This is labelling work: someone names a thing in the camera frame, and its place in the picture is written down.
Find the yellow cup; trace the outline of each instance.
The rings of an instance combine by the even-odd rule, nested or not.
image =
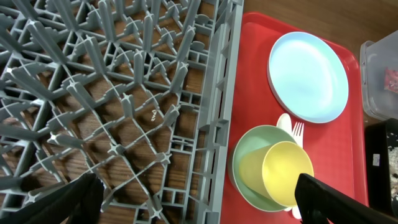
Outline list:
[[[243,183],[285,207],[297,205],[294,197],[301,173],[314,175],[311,160],[294,142],[282,141],[245,155],[239,163]]]

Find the tray rim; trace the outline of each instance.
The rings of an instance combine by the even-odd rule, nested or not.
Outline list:
[[[296,28],[290,24],[286,24],[282,21],[274,19],[260,12],[246,12],[243,14],[242,27],[250,22],[256,24],[259,21],[265,21],[269,24],[267,28],[274,29],[277,32],[281,32],[282,35],[288,32],[301,31],[306,32],[302,29]],[[345,67],[349,68],[346,72],[348,77],[349,85],[349,98],[346,105],[350,107],[351,114],[351,151],[353,152],[353,174],[354,174],[354,199],[365,206],[369,206],[368,200],[368,186],[366,177],[366,158],[364,148],[364,124],[363,124],[363,106],[362,106],[362,91],[361,91],[361,70],[359,62],[352,52],[343,46],[340,46],[334,42],[326,40],[322,37],[321,40],[325,41],[339,56],[341,62]]]

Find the light blue plate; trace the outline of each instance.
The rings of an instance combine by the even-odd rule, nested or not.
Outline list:
[[[304,32],[277,40],[268,63],[268,82],[290,113],[313,123],[333,121],[348,100],[348,81],[337,54],[324,41]]]

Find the plastic container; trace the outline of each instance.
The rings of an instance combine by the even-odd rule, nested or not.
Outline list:
[[[361,46],[362,96],[365,112],[376,119],[398,119],[398,31]]]
[[[398,120],[388,119],[365,129],[369,205],[398,215]]]

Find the white spoon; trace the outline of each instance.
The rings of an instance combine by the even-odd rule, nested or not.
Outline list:
[[[284,113],[282,114],[278,122],[276,122],[276,126],[284,131],[286,131],[289,135],[292,136],[292,120],[289,114]]]

